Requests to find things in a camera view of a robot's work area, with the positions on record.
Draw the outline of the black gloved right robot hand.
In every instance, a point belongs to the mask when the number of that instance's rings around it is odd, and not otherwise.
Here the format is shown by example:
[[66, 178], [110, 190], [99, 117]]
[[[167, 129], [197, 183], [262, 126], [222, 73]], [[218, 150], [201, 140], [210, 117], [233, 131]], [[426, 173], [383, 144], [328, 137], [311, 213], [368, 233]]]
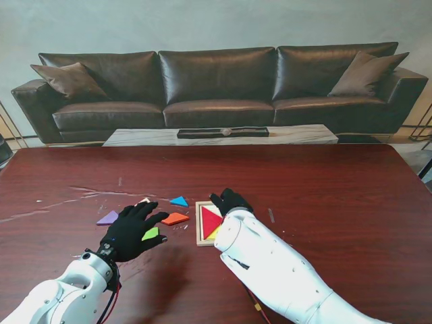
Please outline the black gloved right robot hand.
[[225, 217], [232, 209], [244, 209], [253, 212], [252, 206], [237, 192], [231, 188], [226, 188], [220, 195], [215, 193], [209, 196], [211, 202], [219, 209], [219, 212]]

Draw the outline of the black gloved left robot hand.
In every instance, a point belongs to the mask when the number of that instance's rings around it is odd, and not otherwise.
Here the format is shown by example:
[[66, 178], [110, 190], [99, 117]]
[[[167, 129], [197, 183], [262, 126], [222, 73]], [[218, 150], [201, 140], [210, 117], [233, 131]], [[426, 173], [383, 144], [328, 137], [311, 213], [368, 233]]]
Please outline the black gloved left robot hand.
[[97, 253], [115, 263], [123, 263], [166, 242], [167, 237], [161, 234], [142, 239], [149, 230], [169, 217], [166, 212], [154, 214], [157, 206], [157, 202], [140, 202], [125, 207], [101, 239]]

